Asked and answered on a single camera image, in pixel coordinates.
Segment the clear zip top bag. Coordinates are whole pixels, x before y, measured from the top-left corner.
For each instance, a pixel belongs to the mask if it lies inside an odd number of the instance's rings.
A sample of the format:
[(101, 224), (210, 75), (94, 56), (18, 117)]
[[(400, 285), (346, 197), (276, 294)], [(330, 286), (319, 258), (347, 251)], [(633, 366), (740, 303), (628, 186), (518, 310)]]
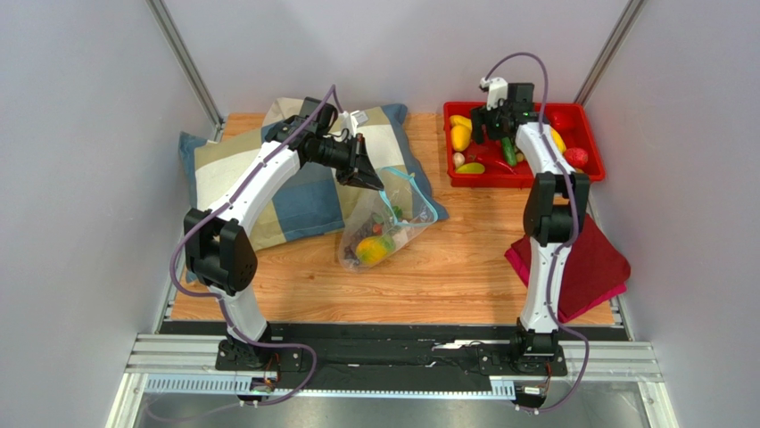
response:
[[(400, 169), (384, 167), (377, 171), (384, 183), (383, 191), (363, 193), (353, 212), (345, 221), (337, 256), (341, 266), (350, 272), (362, 272), (389, 259), (402, 250), (439, 219), (433, 200), (418, 185), (416, 175)], [(371, 236), (385, 235), (392, 238), (396, 251), (374, 266), (363, 266), (359, 260), (347, 260), (343, 256), (343, 243), (360, 228), (369, 229)]]

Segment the dark red grape bunch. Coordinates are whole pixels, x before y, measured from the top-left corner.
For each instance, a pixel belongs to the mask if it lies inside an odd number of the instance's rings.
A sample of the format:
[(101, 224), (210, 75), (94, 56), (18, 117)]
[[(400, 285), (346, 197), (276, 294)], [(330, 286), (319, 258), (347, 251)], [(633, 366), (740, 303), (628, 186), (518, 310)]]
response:
[(346, 235), (347, 241), (343, 243), (343, 256), (347, 260), (358, 260), (357, 248), (359, 244), (372, 235), (371, 231), (366, 228), (360, 228), (350, 235)]

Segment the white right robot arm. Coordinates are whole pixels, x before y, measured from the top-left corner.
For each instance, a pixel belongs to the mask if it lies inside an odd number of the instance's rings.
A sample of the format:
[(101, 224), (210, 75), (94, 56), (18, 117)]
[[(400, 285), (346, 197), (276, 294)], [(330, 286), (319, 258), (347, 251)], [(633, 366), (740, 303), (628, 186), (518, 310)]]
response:
[(512, 143), (534, 175), (523, 219), (531, 250), (528, 294), (506, 357), (513, 370), (530, 373), (549, 366), (561, 351), (558, 300), (591, 181), (563, 157), (543, 108), (533, 104), (533, 84), (482, 78), (479, 87), (487, 99), (471, 110), (474, 141)]

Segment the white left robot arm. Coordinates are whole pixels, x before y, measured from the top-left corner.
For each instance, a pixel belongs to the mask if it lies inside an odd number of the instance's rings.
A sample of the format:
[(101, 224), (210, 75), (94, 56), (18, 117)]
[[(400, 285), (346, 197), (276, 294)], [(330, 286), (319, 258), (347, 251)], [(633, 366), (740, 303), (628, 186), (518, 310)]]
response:
[(338, 111), (325, 100), (306, 98), (299, 113), (273, 124), (243, 175), (206, 210), (184, 217), (186, 269), (207, 287), (227, 322), (222, 349), (260, 358), (272, 350), (269, 323), (251, 283), (258, 259), (249, 235), (281, 187), (303, 166), (333, 169), (339, 185), (380, 191), (384, 185), (369, 159), (359, 126), (360, 111)]

